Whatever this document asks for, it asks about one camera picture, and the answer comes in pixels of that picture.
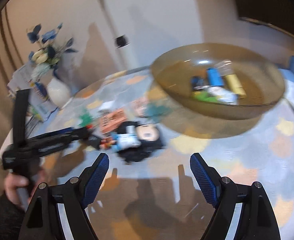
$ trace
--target white wall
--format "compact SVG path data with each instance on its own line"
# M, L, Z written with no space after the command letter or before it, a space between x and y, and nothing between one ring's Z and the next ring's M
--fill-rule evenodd
M234 0L106 0L120 34L141 65L174 47L221 42L251 49L276 63L294 55L294 38L238 20Z
M74 37L73 47L79 53L66 56L64 64L73 64L80 88L121 70L113 35L98 0L10 0L7 11L24 61L31 50L39 49L27 39L26 29L41 23L42 33L63 22L56 40L62 44Z

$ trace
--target round table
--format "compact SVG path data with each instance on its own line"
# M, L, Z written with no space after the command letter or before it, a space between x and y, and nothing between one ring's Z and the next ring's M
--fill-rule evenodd
M143 96L167 97L154 84L148 68L116 73L79 92L47 131L76 126L84 107L95 116L107 101L114 101L115 109L124 108L128 120L150 123L137 118L131 108L131 102ZM235 183L260 181L274 209L281 239L294 240L294 112L289 103L282 99L262 117L245 123L183 111L174 110L170 119L157 124L165 147L150 158L127 165L117 153L105 151L109 170L87 210L98 238L200 239L214 209L206 203L190 169L190 156L199 152L209 166ZM74 142L63 153L50 156L45 166L52 183L79 176L99 153ZM233 239L240 209L237 204L226 239Z

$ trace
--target human hand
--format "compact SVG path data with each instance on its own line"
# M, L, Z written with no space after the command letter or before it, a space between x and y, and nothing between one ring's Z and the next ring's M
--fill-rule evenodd
M32 196L34 195L37 186L40 183L46 182L46 181L47 181L46 172L44 170L40 170L38 172L38 180L35 183L35 187L33 188L31 192L31 196L28 199L28 203L30 202ZM26 187L28 184L29 184L29 180L26 177L16 175L14 173L9 173L4 181L5 194L8 200L17 206L20 206L21 203L17 194L17 188Z

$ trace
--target transparent brown bowl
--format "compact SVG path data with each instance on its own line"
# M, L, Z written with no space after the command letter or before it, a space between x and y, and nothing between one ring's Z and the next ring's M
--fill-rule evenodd
M202 102L192 98L191 77L223 60L231 60L247 97L237 105ZM278 68L248 49L219 43L182 46L164 53L151 66L156 82L173 99L198 113L226 120L255 118L282 98L285 84Z

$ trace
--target white vase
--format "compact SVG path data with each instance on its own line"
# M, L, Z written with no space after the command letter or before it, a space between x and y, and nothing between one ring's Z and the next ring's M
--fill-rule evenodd
M47 85L50 100L59 108L63 108L71 100L71 92L66 84L53 77Z

